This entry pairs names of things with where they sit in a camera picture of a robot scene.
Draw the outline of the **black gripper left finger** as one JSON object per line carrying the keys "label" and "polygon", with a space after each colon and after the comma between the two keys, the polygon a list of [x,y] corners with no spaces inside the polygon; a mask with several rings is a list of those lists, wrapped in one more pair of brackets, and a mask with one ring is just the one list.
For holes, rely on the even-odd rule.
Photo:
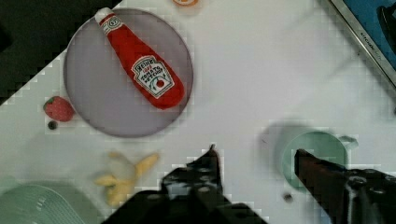
{"label": "black gripper left finger", "polygon": [[170,203],[187,209],[213,209],[230,204],[230,200],[223,194],[219,166],[216,145],[211,144],[201,157],[166,175],[161,180],[160,192],[165,194]]}

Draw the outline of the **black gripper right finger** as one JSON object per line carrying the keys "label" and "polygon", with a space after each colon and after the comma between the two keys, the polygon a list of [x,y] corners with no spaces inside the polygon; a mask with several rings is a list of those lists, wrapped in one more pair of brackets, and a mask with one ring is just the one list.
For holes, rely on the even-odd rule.
{"label": "black gripper right finger", "polygon": [[294,173],[332,224],[396,224],[396,181],[375,169],[347,169],[304,149],[294,156]]}

